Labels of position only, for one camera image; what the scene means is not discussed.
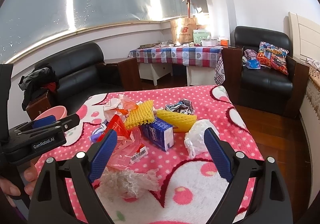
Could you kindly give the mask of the blue tissue pack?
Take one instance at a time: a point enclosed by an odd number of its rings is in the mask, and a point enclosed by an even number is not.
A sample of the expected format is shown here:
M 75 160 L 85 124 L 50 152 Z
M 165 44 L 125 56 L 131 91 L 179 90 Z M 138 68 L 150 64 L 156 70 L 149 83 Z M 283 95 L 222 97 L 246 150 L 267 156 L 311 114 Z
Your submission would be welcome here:
M 153 123 L 144 124 L 140 127 L 143 135 L 159 149 L 168 151 L 174 146 L 173 126 L 156 117 Z

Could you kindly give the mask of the white plastic bag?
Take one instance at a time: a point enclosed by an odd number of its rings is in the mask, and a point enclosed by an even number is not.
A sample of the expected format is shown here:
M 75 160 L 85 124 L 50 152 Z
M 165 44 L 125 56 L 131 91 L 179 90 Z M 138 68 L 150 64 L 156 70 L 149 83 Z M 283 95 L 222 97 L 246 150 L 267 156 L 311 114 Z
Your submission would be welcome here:
M 188 157 L 190 159 L 193 159 L 197 155 L 208 151 L 204 143 L 204 132 L 208 128 L 212 128 L 215 134 L 218 137 L 220 136 L 216 127 L 208 119 L 201 119 L 196 121 L 191 129 L 185 134 L 184 145 L 188 151 Z

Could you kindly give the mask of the white pink paper bag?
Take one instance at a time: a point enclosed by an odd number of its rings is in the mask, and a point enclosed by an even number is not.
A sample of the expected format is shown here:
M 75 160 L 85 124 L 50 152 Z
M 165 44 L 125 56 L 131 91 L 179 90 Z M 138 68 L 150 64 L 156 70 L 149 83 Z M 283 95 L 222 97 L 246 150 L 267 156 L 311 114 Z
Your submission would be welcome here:
M 120 111 L 122 109 L 122 102 L 118 98 L 111 98 L 104 106 L 103 112 L 105 119 L 110 122 L 114 115 L 118 115 L 122 121 L 125 121 L 125 115 Z

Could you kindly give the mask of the red white medicine box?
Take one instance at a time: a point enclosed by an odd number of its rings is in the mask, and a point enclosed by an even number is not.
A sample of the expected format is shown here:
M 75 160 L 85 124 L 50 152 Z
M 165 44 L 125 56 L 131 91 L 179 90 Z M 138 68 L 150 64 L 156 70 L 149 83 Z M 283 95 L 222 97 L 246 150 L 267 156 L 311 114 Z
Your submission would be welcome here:
M 141 158 L 148 155 L 148 149 L 144 144 L 141 144 L 134 155 L 131 157 L 130 164 L 135 164 Z

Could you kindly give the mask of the pink plastic basin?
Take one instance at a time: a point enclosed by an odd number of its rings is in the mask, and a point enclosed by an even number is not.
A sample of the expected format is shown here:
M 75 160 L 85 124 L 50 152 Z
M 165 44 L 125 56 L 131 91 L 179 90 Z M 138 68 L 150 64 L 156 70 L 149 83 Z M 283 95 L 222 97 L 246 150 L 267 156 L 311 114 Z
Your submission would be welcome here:
M 42 119 L 48 116 L 55 116 L 56 120 L 62 119 L 67 116 L 67 109 L 64 106 L 55 106 L 45 112 L 41 113 L 35 120 Z

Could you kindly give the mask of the dark wooden side cabinet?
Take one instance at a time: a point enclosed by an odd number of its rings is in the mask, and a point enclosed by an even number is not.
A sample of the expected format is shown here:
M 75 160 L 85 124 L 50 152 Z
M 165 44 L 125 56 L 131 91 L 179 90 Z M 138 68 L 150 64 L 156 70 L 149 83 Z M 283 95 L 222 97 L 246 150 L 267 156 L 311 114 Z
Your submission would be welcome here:
M 50 94 L 47 91 L 45 94 L 31 101 L 26 108 L 26 112 L 29 118 L 31 120 L 34 120 L 36 117 L 38 117 L 40 114 L 50 109 L 51 107 L 52 104 L 50 102 Z

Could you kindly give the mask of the purple crumpled wrapper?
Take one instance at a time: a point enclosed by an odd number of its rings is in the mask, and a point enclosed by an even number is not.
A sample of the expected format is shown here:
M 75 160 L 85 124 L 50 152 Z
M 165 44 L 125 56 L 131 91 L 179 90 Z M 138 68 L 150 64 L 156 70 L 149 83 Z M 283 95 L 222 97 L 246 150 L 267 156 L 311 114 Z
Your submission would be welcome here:
M 96 143 L 98 138 L 103 134 L 106 129 L 106 124 L 102 123 L 97 129 L 95 129 L 89 137 L 92 143 Z

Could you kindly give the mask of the dark clothes pile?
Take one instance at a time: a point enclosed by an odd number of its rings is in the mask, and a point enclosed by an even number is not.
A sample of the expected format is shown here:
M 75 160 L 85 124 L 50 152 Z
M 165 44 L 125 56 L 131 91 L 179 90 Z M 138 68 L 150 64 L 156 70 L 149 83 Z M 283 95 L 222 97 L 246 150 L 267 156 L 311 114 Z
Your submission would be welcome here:
M 31 101 L 42 96 L 47 91 L 54 94 L 57 93 L 60 84 L 53 68 L 48 63 L 45 63 L 39 68 L 33 69 L 28 75 L 22 76 L 18 86 L 24 92 L 21 106 L 22 110 L 26 111 Z

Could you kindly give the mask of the red triangular wrapper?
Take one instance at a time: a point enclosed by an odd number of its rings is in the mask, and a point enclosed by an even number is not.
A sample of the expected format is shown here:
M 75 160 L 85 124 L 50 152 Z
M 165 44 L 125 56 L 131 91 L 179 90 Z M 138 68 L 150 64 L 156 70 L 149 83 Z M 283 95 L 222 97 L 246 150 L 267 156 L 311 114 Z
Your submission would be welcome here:
M 114 115 L 112 117 L 111 121 L 108 123 L 103 133 L 98 137 L 97 141 L 100 142 L 109 130 L 114 130 L 117 133 L 118 137 L 121 137 L 123 139 L 131 139 L 129 132 L 119 115 Z

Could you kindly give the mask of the black leather sofa left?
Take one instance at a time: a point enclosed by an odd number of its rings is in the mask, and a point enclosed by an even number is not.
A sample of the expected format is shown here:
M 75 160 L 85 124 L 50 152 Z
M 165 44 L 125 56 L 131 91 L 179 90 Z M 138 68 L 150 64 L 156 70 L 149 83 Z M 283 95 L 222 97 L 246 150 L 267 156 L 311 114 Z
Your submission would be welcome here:
M 104 54 L 94 42 L 79 44 L 48 56 L 35 64 L 35 69 L 52 67 L 59 87 L 52 95 L 53 106 L 64 106 L 75 113 L 96 94 L 124 91 L 119 73 L 104 62 Z

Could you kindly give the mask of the clear pink plastic packaging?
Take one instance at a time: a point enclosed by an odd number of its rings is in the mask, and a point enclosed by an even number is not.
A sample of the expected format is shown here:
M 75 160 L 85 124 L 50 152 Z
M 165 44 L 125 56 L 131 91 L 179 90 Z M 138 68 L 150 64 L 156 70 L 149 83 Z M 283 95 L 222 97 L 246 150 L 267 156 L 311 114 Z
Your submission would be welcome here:
M 126 169 L 132 158 L 140 152 L 144 147 L 142 143 L 142 134 L 138 127 L 134 127 L 130 130 L 129 138 L 120 136 L 117 141 L 116 148 L 107 163 L 109 168 L 116 170 Z

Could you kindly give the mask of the clear crumpled plastic wrap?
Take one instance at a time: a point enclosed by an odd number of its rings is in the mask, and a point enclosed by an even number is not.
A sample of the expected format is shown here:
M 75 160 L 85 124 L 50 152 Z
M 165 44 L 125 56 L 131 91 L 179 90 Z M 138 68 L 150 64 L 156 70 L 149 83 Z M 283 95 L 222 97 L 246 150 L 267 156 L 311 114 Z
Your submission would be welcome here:
M 129 169 L 117 171 L 106 168 L 95 191 L 99 196 L 111 201 L 119 197 L 139 199 L 149 191 L 159 191 L 160 185 L 156 173 L 157 170 L 136 173 Z

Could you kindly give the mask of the yellow foam net left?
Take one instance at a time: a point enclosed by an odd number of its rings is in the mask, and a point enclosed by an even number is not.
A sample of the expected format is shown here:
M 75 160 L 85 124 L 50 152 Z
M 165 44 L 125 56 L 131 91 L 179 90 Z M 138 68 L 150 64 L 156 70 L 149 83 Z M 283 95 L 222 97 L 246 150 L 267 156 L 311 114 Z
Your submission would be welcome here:
M 124 125 L 126 129 L 132 129 L 133 127 L 150 124 L 154 121 L 153 100 L 148 100 L 138 104 L 138 108 L 130 111 Z

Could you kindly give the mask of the yellow foam net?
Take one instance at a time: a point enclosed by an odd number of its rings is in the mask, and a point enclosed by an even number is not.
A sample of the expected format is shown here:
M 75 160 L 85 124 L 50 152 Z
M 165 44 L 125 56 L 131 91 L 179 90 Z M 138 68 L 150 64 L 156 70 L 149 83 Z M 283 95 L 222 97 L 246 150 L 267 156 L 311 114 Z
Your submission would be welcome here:
M 173 126 L 174 132 L 188 132 L 197 121 L 196 115 L 187 115 L 179 112 L 170 112 L 159 109 L 156 116 Z
M 154 121 L 153 100 L 148 100 L 138 104 L 138 108 L 130 111 L 124 125 L 126 129 L 132 129 L 133 127 L 150 124 Z

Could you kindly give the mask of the pink polka dot blanket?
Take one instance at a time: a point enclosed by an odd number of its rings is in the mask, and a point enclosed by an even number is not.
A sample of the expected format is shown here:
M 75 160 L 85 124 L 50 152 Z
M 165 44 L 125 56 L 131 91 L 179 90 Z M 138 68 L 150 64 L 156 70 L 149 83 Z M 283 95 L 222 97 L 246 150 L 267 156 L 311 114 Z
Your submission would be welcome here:
M 180 87 L 145 91 L 127 91 L 126 97 L 142 103 L 153 100 L 155 109 L 190 100 L 197 119 L 208 119 L 223 141 L 235 151 L 253 159 L 262 155 L 222 86 Z M 148 155 L 129 170 L 146 173 L 157 170 L 159 191 L 149 191 L 139 199 L 109 200 L 99 196 L 115 223 L 205 223 L 219 204 L 227 186 L 208 152 L 188 157 L 184 133 L 174 135 L 174 146 L 162 151 L 147 139 L 143 140 Z

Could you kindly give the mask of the yellow foam net right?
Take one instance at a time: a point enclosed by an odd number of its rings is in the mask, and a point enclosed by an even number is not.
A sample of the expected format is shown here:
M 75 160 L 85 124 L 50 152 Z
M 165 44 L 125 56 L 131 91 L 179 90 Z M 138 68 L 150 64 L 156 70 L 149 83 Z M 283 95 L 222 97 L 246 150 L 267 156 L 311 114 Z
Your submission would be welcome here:
M 196 115 L 187 115 L 179 112 L 170 112 L 159 109 L 156 116 L 173 126 L 174 132 L 188 132 L 197 121 Z

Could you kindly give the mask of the crumpled printed wrapper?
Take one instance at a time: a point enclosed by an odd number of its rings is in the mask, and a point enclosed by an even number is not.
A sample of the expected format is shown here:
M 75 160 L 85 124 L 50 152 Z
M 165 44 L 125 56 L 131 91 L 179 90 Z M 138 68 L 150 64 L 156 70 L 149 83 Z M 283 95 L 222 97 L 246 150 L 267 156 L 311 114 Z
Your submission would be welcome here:
M 170 112 L 178 112 L 186 115 L 193 115 L 195 110 L 190 100 L 182 99 L 175 104 L 168 104 L 165 106 L 165 110 Z

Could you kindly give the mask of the plaid tablecloth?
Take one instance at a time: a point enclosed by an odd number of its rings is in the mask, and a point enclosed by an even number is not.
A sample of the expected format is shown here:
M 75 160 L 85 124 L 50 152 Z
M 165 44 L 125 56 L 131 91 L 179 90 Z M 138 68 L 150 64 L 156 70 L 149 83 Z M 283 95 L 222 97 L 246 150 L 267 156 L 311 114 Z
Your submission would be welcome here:
M 169 63 L 215 69 L 221 52 L 220 46 L 159 47 L 132 50 L 129 58 L 135 58 L 138 63 Z

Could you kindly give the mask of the white table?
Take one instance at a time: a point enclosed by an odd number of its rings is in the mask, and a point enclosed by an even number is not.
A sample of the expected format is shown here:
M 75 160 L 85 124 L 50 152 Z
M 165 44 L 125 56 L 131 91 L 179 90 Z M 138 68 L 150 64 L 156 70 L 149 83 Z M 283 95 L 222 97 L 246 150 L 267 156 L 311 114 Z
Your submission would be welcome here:
M 173 75 L 173 64 L 169 63 L 139 63 L 139 75 L 143 80 L 153 81 L 153 85 L 157 86 L 157 80 L 163 76 L 170 74 Z M 187 75 L 187 86 L 207 86 L 215 85 L 215 69 L 195 67 L 195 66 L 182 66 Z

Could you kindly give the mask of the colourful comic cushion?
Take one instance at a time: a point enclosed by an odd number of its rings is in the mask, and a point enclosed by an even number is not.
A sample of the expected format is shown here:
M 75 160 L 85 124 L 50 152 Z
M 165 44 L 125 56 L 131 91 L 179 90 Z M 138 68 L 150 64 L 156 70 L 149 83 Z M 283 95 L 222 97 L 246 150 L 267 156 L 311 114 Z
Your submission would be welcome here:
M 288 75 L 286 57 L 289 51 L 267 42 L 260 42 L 257 60 L 261 65 L 270 67 Z

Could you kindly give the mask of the brown paper shopping bag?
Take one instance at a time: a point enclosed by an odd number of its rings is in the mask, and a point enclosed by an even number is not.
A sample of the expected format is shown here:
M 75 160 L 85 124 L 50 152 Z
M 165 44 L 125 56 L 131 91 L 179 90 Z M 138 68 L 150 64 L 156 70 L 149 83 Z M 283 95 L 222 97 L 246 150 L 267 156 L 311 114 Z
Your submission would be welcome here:
M 184 17 L 170 21 L 172 41 L 175 45 L 193 42 L 193 31 L 197 29 L 196 17 Z

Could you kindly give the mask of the green white box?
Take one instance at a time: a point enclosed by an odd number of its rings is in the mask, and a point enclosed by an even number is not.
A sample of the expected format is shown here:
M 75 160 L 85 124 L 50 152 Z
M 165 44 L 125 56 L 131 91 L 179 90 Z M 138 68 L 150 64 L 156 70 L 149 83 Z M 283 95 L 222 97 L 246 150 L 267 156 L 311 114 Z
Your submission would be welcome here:
M 211 39 L 211 33 L 206 29 L 193 30 L 193 42 L 195 45 L 202 45 L 202 40 Z

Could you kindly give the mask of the white bowl on table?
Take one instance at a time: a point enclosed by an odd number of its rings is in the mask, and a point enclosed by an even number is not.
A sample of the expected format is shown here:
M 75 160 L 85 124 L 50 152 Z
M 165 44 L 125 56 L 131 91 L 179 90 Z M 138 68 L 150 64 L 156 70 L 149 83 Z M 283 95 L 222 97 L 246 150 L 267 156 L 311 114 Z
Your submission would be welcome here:
M 219 42 L 217 39 L 202 39 L 201 45 L 203 47 L 216 47 L 219 45 Z

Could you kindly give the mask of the orange box on table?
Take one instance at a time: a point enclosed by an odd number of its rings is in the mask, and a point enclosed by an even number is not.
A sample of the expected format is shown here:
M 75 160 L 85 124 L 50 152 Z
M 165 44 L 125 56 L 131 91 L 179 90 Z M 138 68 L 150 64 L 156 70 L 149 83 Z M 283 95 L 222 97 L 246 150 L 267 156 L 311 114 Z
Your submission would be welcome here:
M 220 40 L 220 45 L 223 47 L 228 47 L 229 46 L 229 40 L 228 39 L 221 39 Z

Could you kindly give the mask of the white door panel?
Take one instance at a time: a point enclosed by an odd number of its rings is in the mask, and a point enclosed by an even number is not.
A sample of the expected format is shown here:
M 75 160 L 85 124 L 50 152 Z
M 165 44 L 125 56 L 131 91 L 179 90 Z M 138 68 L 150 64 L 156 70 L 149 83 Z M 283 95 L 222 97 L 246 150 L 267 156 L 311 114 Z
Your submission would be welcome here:
M 288 16 L 293 56 L 301 61 L 319 61 L 320 25 L 296 13 L 289 12 Z

